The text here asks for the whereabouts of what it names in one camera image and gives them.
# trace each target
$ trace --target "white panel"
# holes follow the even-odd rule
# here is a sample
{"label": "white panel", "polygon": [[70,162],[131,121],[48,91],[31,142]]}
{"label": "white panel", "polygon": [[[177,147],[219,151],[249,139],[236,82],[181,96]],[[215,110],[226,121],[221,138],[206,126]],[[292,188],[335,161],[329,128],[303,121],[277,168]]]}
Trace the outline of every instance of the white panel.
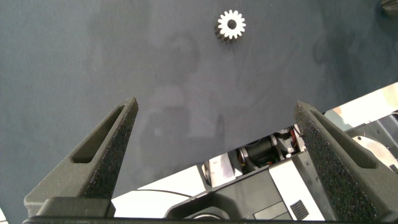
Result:
{"label": "white panel", "polygon": [[290,206],[299,200],[303,202],[305,208],[309,212],[309,215],[303,220],[325,220],[299,172],[294,166],[293,161],[288,160],[277,164],[276,166],[271,166],[269,172],[294,220],[297,220],[297,218]]}

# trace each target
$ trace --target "gear hole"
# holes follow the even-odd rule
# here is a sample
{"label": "gear hole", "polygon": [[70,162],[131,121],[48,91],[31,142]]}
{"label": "gear hole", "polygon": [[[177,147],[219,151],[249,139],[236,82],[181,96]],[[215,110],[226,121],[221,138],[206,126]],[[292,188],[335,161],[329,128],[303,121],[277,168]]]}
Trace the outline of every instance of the gear hole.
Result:
{"label": "gear hole", "polygon": [[230,19],[227,23],[228,28],[230,29],[235,29],[236,28],[236,22],[233,19]]}

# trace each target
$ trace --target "black mechanism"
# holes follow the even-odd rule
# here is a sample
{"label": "black mechanism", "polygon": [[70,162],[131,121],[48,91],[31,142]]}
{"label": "black mechanism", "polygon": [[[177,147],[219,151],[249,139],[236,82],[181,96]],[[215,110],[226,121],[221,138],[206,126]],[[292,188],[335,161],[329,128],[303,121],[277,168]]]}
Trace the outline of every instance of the black mechanism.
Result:
{"label": "black mechanism", "polygon": [[[110,200],[137,111],[136,99],[129,98],[110,112],[25,197],[29,217],[81,217],[76,215],[83,213],[77,212],[75,205],[82,211],[103,211],[103,208],[96,207],[102,205],[107,215],[108,210],[113,207]],[[95,212],[90,212],[85,217],[95,217],[94,214]]]}
{"label": "black mechanism", "polygon": [[298,102],[295,120],[338,220],[398,220],[395,173],[314,107]]}
{"label": "black mechanism", "polygon": [[[291,220],[272,181],[269,164],[263,163],[253,172],[173,206],[165,219],[112,218],[115,209],[110,200],[137,111],[134,98],[121,103],[59,163],[26,196],[25,206],[30,218],[24,223],[204,223],[214,220],[234,223],[229,219],[250,222],[259,218],[268,220],[256,222],[274,223],[280,219]],[[314,107],[298,102],[295,119],[308,152],[292,160],[303,180],[317,173],[319,181],[310,182],[308,189],[326,220],[396,222],[398,175]],[[270,151],[275,145],[272,142],[264,138],[246,148],[250,157],[258,162],[264,155],[257,153],[257,147]],[[313,166],[306,166],[311,159]],[[308,215],[300,200],[290,207],[298,220]]]}

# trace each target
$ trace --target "white gear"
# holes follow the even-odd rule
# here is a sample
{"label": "white gear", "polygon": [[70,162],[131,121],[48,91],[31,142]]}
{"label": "white gear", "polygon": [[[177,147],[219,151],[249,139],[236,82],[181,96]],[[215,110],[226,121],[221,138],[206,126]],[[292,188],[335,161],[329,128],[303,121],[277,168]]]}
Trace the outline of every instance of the white gear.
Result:
{"label": "white gear", "polygon": [[224,15],[221,15],[221,19],[218,19],[216,35],[225,42],[233,42],[242,36],[245,26],[242,14],[237,11],[232,12],[232,10],[225,11]]}

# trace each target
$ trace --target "black wire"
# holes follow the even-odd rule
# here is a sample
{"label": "black wire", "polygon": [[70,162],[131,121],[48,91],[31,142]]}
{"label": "black wire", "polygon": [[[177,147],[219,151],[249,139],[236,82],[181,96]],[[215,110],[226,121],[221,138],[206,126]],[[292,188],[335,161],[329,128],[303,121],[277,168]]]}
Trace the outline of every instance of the black wire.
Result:
{"label": "black wire", "polygon": [[181,194],[181,193],[178,193],[178,192],[172,192],[172,191],[169,191],[169,190],[153,190],[153,189],[147,190],[147,189],[142,189],[142,190],[139,190],[139,191],[163,192],[163,193],[176,194],[176,195],[184,196],[184,197],[188,197],[188,198],[192,197],[192,196],[189,196],[189,195],[186,195],[186,194]]}

